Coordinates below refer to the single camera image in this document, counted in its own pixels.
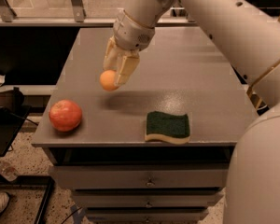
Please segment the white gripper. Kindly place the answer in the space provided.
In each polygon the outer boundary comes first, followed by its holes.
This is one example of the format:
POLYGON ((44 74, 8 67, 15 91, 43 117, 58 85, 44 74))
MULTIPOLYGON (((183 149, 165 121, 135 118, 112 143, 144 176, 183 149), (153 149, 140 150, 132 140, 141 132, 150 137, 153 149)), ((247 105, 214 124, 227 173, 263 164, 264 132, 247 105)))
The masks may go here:
POLYGON ((154 34, 154 28, 133 21, 124 10, 119 12, 113 24, 113 36, 107 42, 103 64, 104 70, 116 71, 116 86, 126 84, 140 62, 138 55, 123 54, 124 50, 146 49, 154 34))

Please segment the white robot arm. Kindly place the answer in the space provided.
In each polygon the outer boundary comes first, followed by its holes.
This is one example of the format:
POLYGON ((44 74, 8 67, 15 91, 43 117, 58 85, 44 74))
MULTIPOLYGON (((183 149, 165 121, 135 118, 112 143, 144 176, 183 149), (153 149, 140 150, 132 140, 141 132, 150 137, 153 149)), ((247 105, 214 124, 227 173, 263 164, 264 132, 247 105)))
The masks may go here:
POLYGON ((117 85, 125 84, 173 2, 269 107, 233 151, 223 224, 280 224, 280 22, 245 0, 130 0, 115 20, 104 68, 115 71, 117 85))

